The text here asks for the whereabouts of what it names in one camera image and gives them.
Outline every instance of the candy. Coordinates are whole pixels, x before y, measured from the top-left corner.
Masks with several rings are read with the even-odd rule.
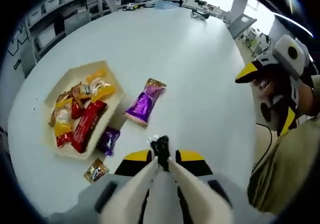
[[[58,96],[58,98],[56,99],[55,103],[59,103],[61,101],[66,100],[67,98],[69,98],[69,94],[70,94],[70,91],[60,94]],[[53,109],[53,111],[51,113],[51,118],[50,118],[49,125],[53,127],[55,125],[55,123],[56,123],[56,107],[54,107],[54,109]]]
[[[84,104],[76,99],[72,99],[72,106],[71,106],[71,118],[72,119],[78,119],[81,117],[85,112],[85,106]]]
[[[90,91],[89,85],[82,84],[82,82],[72,87],[70,91],[71,91],[71,95],[75,99],[81,100],[81,99],[91,98],[91,91]]]
[[[79,152],[85,152],[91,134],[105,111],[107,104],[97,100],[95,103],[90,103],[85,109],[75,131],[73,133],[72,146]]]
[[[108,168],[102,163],[102,161],[97,158],[94,163],[85,172],[84,177],[90,183],[96,182],[100,177],[109,172]]]
[[[96,102],[97,100],[104,99],[108,95],[112,95],[115,93],[116,88],[104,80],[106,76],[107,69],[101,68],[97,70],[94,74],[89,75],[86,78],[86,81],[90,87],[90,91],[92,92],[92,103]]]
[[[73,140],[71,105],[72,98],[60,101],[55,105],[54,135],[56,137],[56,145],[58,148],[62,148],[65,143]]]
[[[149,115],[154,108],[156,100],[165,88],[166,85],[164,83],[152,78],[148,79],[143,92],[136,99],[133,106],[125,112],[125,115],[141,126],[146,127],[148,125]]]
[[[116,140],[119,136],[120,131],[111,127],[107,127],[102,133],[98,142],[98,149],[101,150],[105,155],[112,156]]]

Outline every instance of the desk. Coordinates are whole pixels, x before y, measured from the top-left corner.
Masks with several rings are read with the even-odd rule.
[[[212,170],[247,188],[253,165],[255,115],[248,84],[235,84],[244,63],[225,24],[193,19],[190,10],[119,11],[68,35],[37,64],[23,83],[8,120],[8,142],[19,185],[44,216],[74,206],[89,186],[84,172],[96,158],[55,155],[43,143],[42,104],[72,67],[106,60],[132,105],[149,77],[167,84],[147,129],[127,120],[114,157],[114,172],[128,153],[148,148],[147,139],[167,134],[171,149],[204,155]]]

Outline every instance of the white tray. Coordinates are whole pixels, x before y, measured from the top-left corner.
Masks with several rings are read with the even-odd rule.
[[[58,148],[56,143],[56,137],[54,135],[54,129],[53,127],[50,127],[48,124],[51,118],[51,113],[53,111],[53,108],[55,107],[55,104],[56,104],[55,101],[57,100],[57,97],[61,93],[70,90],[73,86],[77,85],[81,81],[83,83],[86,83],[85,78],[103,66],[106,66],[108,70],[107,77],[105,78],[105,80],[108,83],[116,86],[116,93],[113,94],[110,98],[103,100],[103,102],[107,103],[107,110],[101,116],[95,129],[93,130],[93,133],[88,142],[86,151],[84,153],[78,153],[71,144],[66,144],[64,147]],[[67,156],[67,157],[72,157],[77,159],[87,159],[91,155],[91,153],[94,151],[102,132],[105,130],[110,118],[114,114],[117,106],[120,104],[124,95],[125,94],[123,89],[119,85],[113,73],[109,70],[105,61],[88,63],[77,68],[69,69],[64,74],[64,76],[58,81],[58,83],[55,85],[52,91],[49,93],[49,95],[47,96],[43,104],[44,106],[43,111],[44,111],[44,117],[45,117],[44,143],[46,143],[47,145],[50,145],[52,149],[61,156]],[[73,124],[73,131],[76,129],[76,126],[79,120],[80,118],[75,120]]]

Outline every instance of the white shelving unit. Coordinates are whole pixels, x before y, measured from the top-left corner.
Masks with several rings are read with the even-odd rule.
[[[82,0],[69,0],[68,2],[62,3],[57,5],[54,9],[50,10],[49,12],[43,13],[39,20],[34,22],[32,25],[29,25],[28,22],[26,22],[26,29],[28,34],[33,38],[37,38],[39,33],[44,30],[46,27],[52,24],[52,19],[56,16],[57,13],[61,13],[62,11],[68,10],[70,12],[76,11],[78,7],[76,6],[77,3],[80,3]],[[97,4],[92,4],[91,7],[98,6],[98,13],[94,13],[91,15],[91,20],[99,18],[103,15],[106,15],[110,13],[109,9],[103,10],[102,0],[97,0]],[[125,7],[126,4],[119,5],[118,9],[122,9]],[[56,35],[51,42],[49,42],[45,47],[42,47],[39,51],[35,52],[35,55],[38,60],[40,60],[56,43],[61,41],[66,34],[64,32]]]

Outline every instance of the robot arm with yellow accent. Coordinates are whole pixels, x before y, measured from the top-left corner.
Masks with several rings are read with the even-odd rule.
[[[283,136],[296,127],[298,88],[309,63],[308,55],[303,44],[284,35],[271,52],[260,55],[247,64],[235,79],[236,83],[249,83],[264,78],[272,78],[276,82],[275,94],[269,101],[270,108],[278,117],[278,136]]]
[[[274,219],[253,208],[246,192],[228,178],[212,173],[197,152],[177,150],[175,161],[166,161],[167,171],[161,155],[153,156],[150,150],[125,156],[115,174],[102,176],[80,193],[76,206],[53,214],[48,223],[268,224]]]

